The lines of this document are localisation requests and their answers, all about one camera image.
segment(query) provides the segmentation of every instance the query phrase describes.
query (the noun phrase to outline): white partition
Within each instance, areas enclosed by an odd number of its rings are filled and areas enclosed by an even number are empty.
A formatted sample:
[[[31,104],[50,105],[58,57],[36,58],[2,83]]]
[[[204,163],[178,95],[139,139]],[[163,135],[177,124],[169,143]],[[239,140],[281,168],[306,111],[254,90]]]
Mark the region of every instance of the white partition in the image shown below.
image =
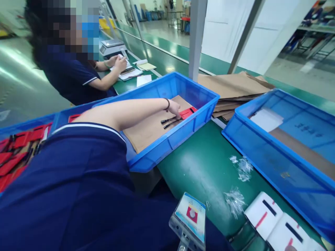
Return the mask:
[[[266,0],[238,66],[264,74],[315,0]],[[208,0],[202,53],[231,62],[252,0]]]

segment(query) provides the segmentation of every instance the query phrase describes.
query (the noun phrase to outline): digital scale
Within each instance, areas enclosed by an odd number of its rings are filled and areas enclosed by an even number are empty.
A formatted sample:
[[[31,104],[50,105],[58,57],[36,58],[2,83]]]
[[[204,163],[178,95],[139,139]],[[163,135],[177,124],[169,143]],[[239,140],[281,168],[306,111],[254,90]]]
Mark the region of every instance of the digital scale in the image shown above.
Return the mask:
[[[125,44],[118,39],[105,40],[101,43],[102,45],[99,50],[104,59],[109,59],[112,56],[122,54],[122,49],[127,51],[127,47],[125,46]]]

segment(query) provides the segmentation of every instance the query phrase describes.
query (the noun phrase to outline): navy blue polo shirt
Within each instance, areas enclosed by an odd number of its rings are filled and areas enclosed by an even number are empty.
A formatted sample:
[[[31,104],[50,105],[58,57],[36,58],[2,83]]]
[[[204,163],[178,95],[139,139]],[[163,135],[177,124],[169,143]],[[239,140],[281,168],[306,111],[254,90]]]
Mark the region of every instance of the navy blue polo shirt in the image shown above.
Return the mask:
[[[65,52],[62,46],[49,45],[39,59],[50,84],[74,105],[117,95],[113,87],[108,92],[91,87],[91,81],[100,79],[98,73],[87,60],[79,61],[75,53]]]
[[[55,131],[0,198],[1,250],[177,250],[177,201],[134,194],[120,134],[94,123]],[[207,250],[232,250],[207,221]]]

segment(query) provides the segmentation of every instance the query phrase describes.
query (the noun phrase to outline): plastic wrap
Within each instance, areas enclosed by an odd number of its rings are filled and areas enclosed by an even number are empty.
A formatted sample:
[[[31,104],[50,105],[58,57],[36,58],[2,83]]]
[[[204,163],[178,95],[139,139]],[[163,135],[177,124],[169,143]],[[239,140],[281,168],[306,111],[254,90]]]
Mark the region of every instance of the plastic wrap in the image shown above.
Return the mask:
[[[224,193],[226,203],[230,207],[230,212],[234,215],[235,219],[243,213],[244,196],[238,190],[238,187],[232,188],[229,193]]]
[[[243,182],[250,180],[250,172],[254,169],[250,162],[245,157],[237,160],[236,156],[231,156],[229,159],[238,170],[238,179]]]

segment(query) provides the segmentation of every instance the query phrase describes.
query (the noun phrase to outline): woman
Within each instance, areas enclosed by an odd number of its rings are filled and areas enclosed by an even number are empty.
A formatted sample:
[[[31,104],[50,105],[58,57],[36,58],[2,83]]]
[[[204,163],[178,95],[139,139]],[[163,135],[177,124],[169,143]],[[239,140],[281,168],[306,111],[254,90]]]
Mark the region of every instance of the woman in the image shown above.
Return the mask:
[[[25,19],[31,28],[30,43],[37,67],[44,71],[51,85],[75,105],[116,96],[113,84],[126,69],[126,59],[114,56],[104,62],[90,60],[94,55],[90,52],[98,23],[83,23],[81,15],[70,11],[73,8],[60,8],[62,3],[27,0]],[[113,71],[100,79],[97,71],[113,66]]]
[[[162,110],[180,117],[179,108],[125,100],[57,129],[0,198],[1,251],[177,250],[169,218],[178,201],[136,197],[119,131]],[[233,251],[208,220],[206,249]]]

